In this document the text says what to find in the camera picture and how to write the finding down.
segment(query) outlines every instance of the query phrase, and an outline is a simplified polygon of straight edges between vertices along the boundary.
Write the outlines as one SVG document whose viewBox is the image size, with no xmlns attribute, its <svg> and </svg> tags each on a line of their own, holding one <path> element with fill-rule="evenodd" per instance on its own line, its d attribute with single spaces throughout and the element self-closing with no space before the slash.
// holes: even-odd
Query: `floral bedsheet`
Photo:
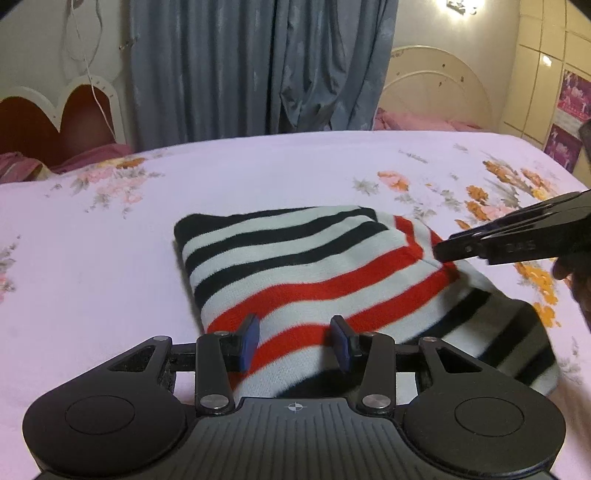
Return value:
<svg viewBox="0 0 591 480">
<path fill-rule="evenodd" d="M 13 368 L 0 375 L 0 478 L 37 473 L 20 428 L 39 395 L 150 336 L 183 343 L 199 335 L 173 243 L 174 224 L 189 213 L 362 205 L 447 238 L 584 189 L 525 141 L 459 132 L 203 142 L 2 185 L 0 361 Z M 568 423 L 554 470 L 591 478 L 591 335 L 568 284 L 552 279 L 549 260 L 470 261 L 539 313 L 562 371 L 553 400 Z M 192 389 L 193 379 L 180 378 L 175 394 L 188 400 Z"/>
</svg>

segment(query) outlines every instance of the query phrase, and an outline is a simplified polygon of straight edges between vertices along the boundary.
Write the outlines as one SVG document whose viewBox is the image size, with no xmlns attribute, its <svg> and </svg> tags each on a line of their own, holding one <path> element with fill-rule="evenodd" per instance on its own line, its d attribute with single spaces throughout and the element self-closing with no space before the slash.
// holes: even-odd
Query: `poster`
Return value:
<svg viewBox="0 0 591 480">
<path fill-rule="evenodd" d="M 579 128 L 591 119 L 591 82 L 564 71 L 558 106 L 544 152 L 570 173 L 579 159 L 583 143 Z"/>
<path fill-rule="evenodd" d="M 572 173 L 583 143 L 558 125 L 552 125 L 544 153 Z"/>
<path fill-rule="evenodd" d="M 582 123 L 591 119 L 591 82 L 565 70 L 558 109 Z"/>
</svg>

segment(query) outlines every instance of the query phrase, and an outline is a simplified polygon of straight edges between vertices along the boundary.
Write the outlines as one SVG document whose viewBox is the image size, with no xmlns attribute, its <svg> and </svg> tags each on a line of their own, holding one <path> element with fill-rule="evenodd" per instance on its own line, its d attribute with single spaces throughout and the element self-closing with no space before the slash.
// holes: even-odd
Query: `blue curtain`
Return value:
<svg viewBox="0 0 591 480">
<path fill-rule="evenodd" d="M 142 149 L 371 129 L 398 0 L 132 0 Z"/>
</svg>

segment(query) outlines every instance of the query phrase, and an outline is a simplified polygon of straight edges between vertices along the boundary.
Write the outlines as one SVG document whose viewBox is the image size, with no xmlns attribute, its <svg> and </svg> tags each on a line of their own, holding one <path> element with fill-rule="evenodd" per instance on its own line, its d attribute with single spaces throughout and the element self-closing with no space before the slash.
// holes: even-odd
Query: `pink poster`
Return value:
<svg viewBox="0 0 591 480">
<path fill-rule="evenodd" d="M 582 148 L 581 140 L 554 124 L 550 130 L 544 153 L 572 173 Z"/>
<path fill-rule="evenodd" d="M 565 70 L 558 108 L 582 122 L 591 119 L 591 82 Z"/>
</svg>

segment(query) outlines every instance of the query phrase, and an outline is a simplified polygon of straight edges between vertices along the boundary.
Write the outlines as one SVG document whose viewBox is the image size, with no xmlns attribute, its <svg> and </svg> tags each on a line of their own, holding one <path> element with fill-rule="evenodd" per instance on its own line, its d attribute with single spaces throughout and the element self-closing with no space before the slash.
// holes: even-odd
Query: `knit hat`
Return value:
<svg viewBox="0 0 591 480">
<path fill-rule="evenodd" d="M 247 374 L 231 377 L 236 400 L 348 394 L 328 343 L 330 319 L 397 343 L 435 336 L 547 393 L 554 355 L 535 310 L 511 300 L 467 262 L 441 264 L 441 239 L 423 223 L 357 206 L 195 214 L 174 234 L 204 330 L 260 318 Z M 416 391 L 399 385 L 398 401 Z"/>
</svg>

